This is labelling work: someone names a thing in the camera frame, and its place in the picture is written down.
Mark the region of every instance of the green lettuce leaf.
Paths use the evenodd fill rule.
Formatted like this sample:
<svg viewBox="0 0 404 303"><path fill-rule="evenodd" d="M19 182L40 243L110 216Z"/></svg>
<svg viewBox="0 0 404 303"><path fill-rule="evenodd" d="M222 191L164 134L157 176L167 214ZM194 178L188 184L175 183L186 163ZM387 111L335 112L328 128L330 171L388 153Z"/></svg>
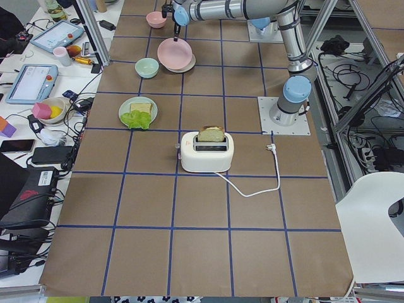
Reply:
<svg viewBox="0 0 404 303"><path fill-rule="evenodd" d="M121 121L128 125L128 128L148 129L152 122L152 116L147 112L133 110L121 115Z"/></svg>

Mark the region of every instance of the green bowl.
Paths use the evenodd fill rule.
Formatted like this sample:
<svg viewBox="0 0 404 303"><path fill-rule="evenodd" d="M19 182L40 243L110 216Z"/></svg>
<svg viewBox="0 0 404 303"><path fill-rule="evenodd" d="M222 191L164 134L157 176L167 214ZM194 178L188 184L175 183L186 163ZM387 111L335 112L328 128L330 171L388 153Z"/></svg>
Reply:
<svg viewBox="0 0 404 303"><path fill-rule="evenodd" d="M157 60L143 58L136 62L134 69L142 78L150 79L157 74L159 67Z"/></svg>

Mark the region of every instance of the yellow marker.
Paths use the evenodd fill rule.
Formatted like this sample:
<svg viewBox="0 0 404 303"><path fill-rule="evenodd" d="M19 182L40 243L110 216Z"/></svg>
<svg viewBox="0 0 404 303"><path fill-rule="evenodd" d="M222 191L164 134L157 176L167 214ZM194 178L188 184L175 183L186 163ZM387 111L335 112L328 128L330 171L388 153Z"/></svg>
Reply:
<svg viewBox="0 0 404 303"><path fill-rule="evenodd" d="M94 62L91 59L88 58L83 58L83 57L73 57L71 58L73 61L76 61L78 63L82 64L87 64L87 65L92 65Z"/></svg>

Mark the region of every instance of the smartphone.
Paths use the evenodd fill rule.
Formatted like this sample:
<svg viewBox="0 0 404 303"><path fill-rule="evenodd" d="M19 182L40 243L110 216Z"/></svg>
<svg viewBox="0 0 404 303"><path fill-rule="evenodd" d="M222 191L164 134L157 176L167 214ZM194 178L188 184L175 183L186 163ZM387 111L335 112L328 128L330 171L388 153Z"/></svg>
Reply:
<svg viewBox="0 0 404 303"><path fill-rule="evenodd" d="M30 153L35 145L34 139L4 140L0 146L1 153Z"/></svg>

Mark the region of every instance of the pink plate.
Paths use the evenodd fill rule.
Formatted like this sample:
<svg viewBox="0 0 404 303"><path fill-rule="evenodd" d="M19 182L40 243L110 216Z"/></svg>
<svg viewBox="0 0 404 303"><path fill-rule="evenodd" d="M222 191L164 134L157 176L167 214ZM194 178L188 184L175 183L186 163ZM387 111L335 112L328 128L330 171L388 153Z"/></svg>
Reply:
<svg viewBox="0 0 404 303"><path fill-rule="evenodd" d="M192 60L192 49L183 39L165 39L157 49L157 57L160 62L169 69L185 68Z"/></svg>

